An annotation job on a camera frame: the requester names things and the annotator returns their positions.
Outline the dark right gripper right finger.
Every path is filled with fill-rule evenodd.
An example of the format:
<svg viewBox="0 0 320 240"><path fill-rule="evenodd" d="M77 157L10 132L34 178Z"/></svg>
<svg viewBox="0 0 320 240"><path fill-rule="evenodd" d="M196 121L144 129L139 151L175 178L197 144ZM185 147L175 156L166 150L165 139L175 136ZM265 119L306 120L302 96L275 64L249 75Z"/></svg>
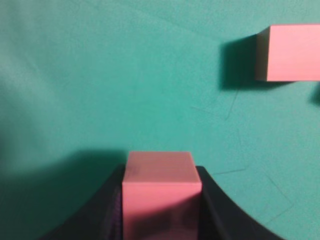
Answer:
<svg viewBox="0 0 320 240"><path fill-rule="evenodd" d="M205 167L197 166L202 182L199 240L282 240L240 208L215 182Z"/></svg>

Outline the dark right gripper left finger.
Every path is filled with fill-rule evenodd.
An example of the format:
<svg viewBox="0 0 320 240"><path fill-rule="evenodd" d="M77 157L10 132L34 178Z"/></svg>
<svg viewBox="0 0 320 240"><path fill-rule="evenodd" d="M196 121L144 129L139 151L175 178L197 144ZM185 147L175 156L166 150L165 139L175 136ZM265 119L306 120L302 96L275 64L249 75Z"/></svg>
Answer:
<svg viewBox="0 0 320 240"><path fill-rule="evenodd" d="M79 210L45 233L41 240L122 240L122 180L125 165L119 164Z"/></svg>

